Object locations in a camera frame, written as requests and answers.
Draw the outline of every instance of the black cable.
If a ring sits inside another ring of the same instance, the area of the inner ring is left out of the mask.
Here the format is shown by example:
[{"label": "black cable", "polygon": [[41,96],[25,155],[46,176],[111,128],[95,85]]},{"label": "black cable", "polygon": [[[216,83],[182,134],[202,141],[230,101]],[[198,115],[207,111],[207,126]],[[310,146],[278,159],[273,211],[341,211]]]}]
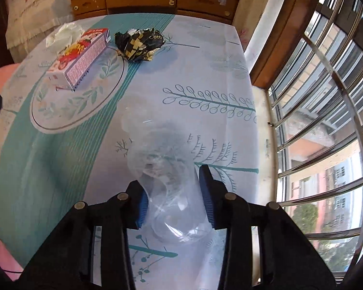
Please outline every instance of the black cable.
[{"label": "black cable", "polygon": [[21,274],[22,271],[12,271],[12,270],[6,270],[6,269],[3,269],[3,271],[5,271],[6,273],[14,273],[14,274]]}]

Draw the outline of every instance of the metal bolt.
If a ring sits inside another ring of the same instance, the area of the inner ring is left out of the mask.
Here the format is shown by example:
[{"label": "metal bolt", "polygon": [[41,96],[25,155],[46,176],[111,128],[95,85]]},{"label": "metal bolt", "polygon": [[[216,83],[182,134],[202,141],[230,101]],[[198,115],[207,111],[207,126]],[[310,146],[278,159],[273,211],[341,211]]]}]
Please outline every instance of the metal bolt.
[{"label": "metal bolt", "polygon": [[120,200],[120,201],[126,201],[128,198],[129,198],[129,195],[125,192],[122,192],[122,193],[119,193],[117,195],[117,198]]},{"label": "metal bolt", "polygon": [[234,193],[226,193],[225,194],[225,199],[228,199],[229,201],[233,201],[234,199],[236,199],[236,195]]},{"label": "metal bolt", "polygon": [[271,208],[271,209],[274,209],[274,210],[277,210],[280,208],[280,205],[276,202],[269,202],[268,203],[268,206]]},{"label": "metal bolt", "polygon": [[85,203],[82,201],[76,202],[76,204],[74,205],[75,209],[82,209],[83,207],[85,207]]}]

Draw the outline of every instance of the white tablecloth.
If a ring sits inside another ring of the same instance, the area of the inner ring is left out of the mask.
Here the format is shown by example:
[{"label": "white tablecloth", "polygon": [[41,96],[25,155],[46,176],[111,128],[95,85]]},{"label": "white tablecloth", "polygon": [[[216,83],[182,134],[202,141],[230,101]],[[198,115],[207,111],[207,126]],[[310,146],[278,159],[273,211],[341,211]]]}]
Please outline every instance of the white tablecloth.
[{"label": "white tablecloth", "polygon": [[[144,106],[176,123],[196,168],[208,164],[229,191],[254,202],[256,113],[235,28],[170,14],[118,14],[78,23],[84,29],[107,27],[112,36],[154,26],[167,42],[152,62],[141,64],[105,50],[75,92],[56,92],[43,77],[55,57],[42,42],[6,83],[0,238],[15,259],[26,265],[76,201],[106,201],[134,180],[127,167],[131,142],[121,128],[126,106]],[[216,289],[224,237],[224,231],[212,232],[192,245],[166,246],[147,232],[130,231],[137,288]]]}]

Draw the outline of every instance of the table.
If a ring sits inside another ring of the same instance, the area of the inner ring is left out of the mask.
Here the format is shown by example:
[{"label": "table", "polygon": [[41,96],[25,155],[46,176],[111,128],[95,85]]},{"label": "table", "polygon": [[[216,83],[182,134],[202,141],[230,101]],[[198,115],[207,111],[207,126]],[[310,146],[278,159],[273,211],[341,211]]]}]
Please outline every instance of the table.
[{"label": "table", "polygon": [[[171,14],[79,20],[84,29],[155,27],[167,42],[152,62],[127,63],[106,49],[76,92],[43,77],[55,55],[39,44],[3,89],[0,112],[0,237],[25,266],[79,200],[106,201],[133,180],[125,106],[145,106],[182,128],[198,168],[250,202],[257,194],[257,127],[251,84],[235,28]],[[139,289],[216,289],[225,231],[165,246],[130,231]]]}]

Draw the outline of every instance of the beige curtain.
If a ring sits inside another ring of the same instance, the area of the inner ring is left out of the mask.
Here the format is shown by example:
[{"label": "beige curtain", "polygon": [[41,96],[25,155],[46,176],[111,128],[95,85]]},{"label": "beige curtain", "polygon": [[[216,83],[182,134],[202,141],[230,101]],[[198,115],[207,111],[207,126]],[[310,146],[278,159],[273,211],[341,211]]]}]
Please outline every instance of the beige curtain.
[{"label": "beige curtain", "polygon": [[235,12],[233,26],[235,26],[243,50],[246,49],[251,36],[265,10],[268,0],[239,0]]}]

